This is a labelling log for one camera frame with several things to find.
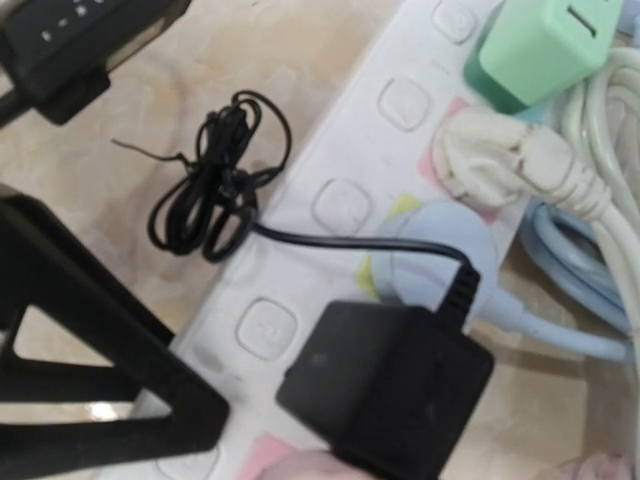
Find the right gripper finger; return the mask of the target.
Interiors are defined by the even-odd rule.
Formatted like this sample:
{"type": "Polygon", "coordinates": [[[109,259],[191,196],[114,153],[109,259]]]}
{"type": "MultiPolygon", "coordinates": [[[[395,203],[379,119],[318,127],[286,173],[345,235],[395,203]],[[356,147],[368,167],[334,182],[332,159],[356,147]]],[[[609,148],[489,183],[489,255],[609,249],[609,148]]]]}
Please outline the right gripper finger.
{"type": "Polygon", "coordinates": [[[1,189],[1,459],[128,463],[211,450],[230,408],[172,331],[41,201],[1,189]]]}
{"type": "Polygon", "coordinates": [[[22,1],[1,21],[1,126],[36,110],[64,125],[110,86],[110,74],[181,18],[188,1],[22,1]]]}

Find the white power strip blue USB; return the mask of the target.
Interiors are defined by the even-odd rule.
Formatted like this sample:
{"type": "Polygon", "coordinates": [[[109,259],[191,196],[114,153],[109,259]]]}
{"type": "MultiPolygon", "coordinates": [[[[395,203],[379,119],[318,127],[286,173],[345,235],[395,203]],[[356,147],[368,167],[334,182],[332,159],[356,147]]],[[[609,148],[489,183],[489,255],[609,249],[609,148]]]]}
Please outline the white power strip blue USB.
{"type": "MultiPolygon", "coordinates": [[[[443,202],[427,159],[431,138],[475,94],[463,65],[493,1],[407,1],[263,210],[274,229],[370,236],[403,200],[443,202]]],[[[113,468],[106,479],[250,479],[322,441],[275,402],[285,370],[325,306],[370,301],[360,252],[249,240],[226,265],[174,350],[231,404],[208,452],[113,468]]]]}

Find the black plug adapter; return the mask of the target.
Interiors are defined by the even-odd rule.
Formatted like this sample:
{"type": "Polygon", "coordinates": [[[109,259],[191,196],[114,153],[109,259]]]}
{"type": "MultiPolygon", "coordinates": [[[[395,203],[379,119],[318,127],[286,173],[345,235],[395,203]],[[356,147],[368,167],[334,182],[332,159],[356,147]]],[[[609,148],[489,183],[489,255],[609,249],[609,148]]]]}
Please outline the black plug adapter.
{"type": "Polygon", "coordinates": [[[230,405],[215,446],[181,461],[189,479],[253,479],[318,442],[334,467],[382,479],[432,479],[494,367],[463,332],[479,274],[434,241],[324,236],[262,224],[258,191],[283,164],[240,162],[273,103],[249,90],[211,112],[186,177],[152,210],[148,235],[173,254],[224,263],[217,287],[177,342],[230,405]],[[355,255],[415,253],[453,278],[432,307],[347,300],[355,255]]]}

